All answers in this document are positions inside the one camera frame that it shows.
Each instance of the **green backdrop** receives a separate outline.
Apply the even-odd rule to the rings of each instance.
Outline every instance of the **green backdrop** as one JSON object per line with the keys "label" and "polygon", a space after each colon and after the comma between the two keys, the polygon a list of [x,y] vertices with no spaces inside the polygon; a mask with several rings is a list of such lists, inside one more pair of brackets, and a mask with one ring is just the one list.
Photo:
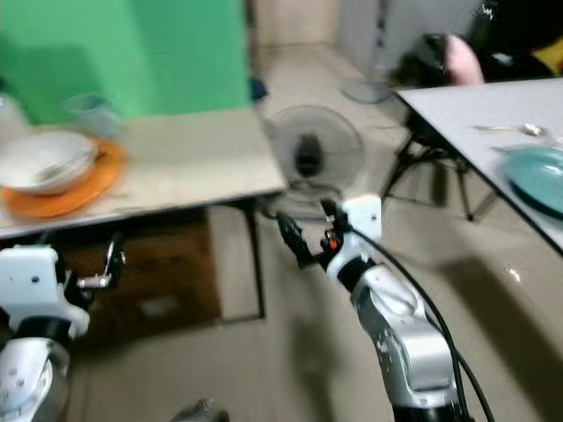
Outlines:
{"label": "green backdrop", "polygon": [[3,0],[0,77],[36,123],[87,92],[125,116],[248,104],[240,0]]}

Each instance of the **table leg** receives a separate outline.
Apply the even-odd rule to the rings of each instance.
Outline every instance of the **table leg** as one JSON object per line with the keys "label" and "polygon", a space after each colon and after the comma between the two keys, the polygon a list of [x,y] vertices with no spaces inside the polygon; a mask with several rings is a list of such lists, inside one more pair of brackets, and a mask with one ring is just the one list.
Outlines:
{"label": "table leg", "polygon": [[457,161],[456,162],[457,182],[459,184],[459,192],[461,193],[462,205],[464,206],[465,218],[467,219],[468,222],[472,222],[473,213],[471,206],[469,205],[469,198],[467,196],[467,185],[465,184],[465,176],[467,175],[469,169],[467,167],[467,164],[461,161],[460,158],[456,161]]}
{"label": "table leg", "polygon": [[246,228],[250,235],[252,247],[252,263],[254,267],[254,280],[256,282],[256,295],[258,296],[258,310],[260,319],[266,318],[266,300],[264,298],[264,279],[262,277],[262,261],[260,258],[260,240],[258,223],[256,222],[256,200],[254,198],[237,200],[229,204],[243,212],[245,216]]}

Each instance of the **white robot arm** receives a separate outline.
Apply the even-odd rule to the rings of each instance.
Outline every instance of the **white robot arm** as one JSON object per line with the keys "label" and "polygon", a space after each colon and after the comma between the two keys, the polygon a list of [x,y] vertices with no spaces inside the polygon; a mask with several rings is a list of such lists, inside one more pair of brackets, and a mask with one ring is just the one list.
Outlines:
{"label": "white robot arm", "polygon": [[[377,244],[382,235],[381,200],[366,195],[341,205],[331,201],[322,205],[332,224],[321,240],[322,252],[309,252],[301,229],[284,213],[277,215],[281,234],[300,267],[321,265],[330,280],[350,293],[360,323],[376,348],[395,420],[472,421],[459,372],[461,359],[443,320],[439,330],[428,319],[430,298],[406,271],[403,275],[409,280],[402,280],[386,262],[373,258],[374,248],[383,251]],[[431,310],[439,317],[434,304]],[[470,370],[466,362],[463,365]]]}
{"label": "white robot arm", "polygon": [[49,245],[0,251],[0,307],[15,332],[0,352],[0,421],[55,421],[66,402],[67,347],[88,330],[93,291],[121,275],[116,234],[102,275],[79,280]]}

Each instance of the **table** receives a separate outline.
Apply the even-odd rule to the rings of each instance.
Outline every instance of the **table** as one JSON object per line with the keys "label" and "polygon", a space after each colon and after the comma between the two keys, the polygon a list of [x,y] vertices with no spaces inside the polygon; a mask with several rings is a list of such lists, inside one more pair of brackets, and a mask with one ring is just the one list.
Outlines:
{"label": "table", "polygon": [[501,172],[502,153],[491,148],[540,140],[472,127],[533,123],[563,135],[563,79],[409,90],[398,95],[563,256],[563,221],[536,210],[515,194]]}
{"label": "table", "polygon": [[110,193],[76,215],[42,222],[18,218],[0,204],[0,240],[17,242],[49,229],[119,228],[132,219],[231,205],[245,214],[263,317],[254,199],[280,192],[286,182],[253,109],[151,116],[126,125],[117,142],[128,153],[128,168]]}

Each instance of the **fan base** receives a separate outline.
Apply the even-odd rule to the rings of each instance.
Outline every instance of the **fan base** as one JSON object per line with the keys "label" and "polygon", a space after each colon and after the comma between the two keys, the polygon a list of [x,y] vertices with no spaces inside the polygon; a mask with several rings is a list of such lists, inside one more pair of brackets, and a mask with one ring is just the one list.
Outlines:
{"label": "fan base", "polygon": [[377,104],[385,101],[391,91],[384,84],[374,84],[357,79],[346,81],[341,87],[342,94],[358,103]]}

